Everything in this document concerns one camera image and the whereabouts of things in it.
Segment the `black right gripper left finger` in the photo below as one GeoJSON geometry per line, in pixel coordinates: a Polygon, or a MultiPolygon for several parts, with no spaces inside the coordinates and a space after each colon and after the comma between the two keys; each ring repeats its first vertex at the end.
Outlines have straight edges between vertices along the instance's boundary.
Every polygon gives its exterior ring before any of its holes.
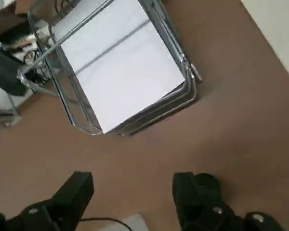
{"type": "Polygon", "coordinates": [[[10,219],[0,213],[0,231],[74,231],[93,194],[91,172],[76,171],[51,198],[10,219]]]}

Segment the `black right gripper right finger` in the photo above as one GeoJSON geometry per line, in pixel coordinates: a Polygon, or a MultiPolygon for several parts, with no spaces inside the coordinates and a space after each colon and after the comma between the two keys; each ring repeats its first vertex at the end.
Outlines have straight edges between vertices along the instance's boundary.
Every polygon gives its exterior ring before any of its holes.
{"type": "Polygon", "coordinates": [[[172,195],[183,231],[282,231],[269,214],[252,211],[238,216],[223,200],[220,182],[207,173],[176,172],[172,195]]]}

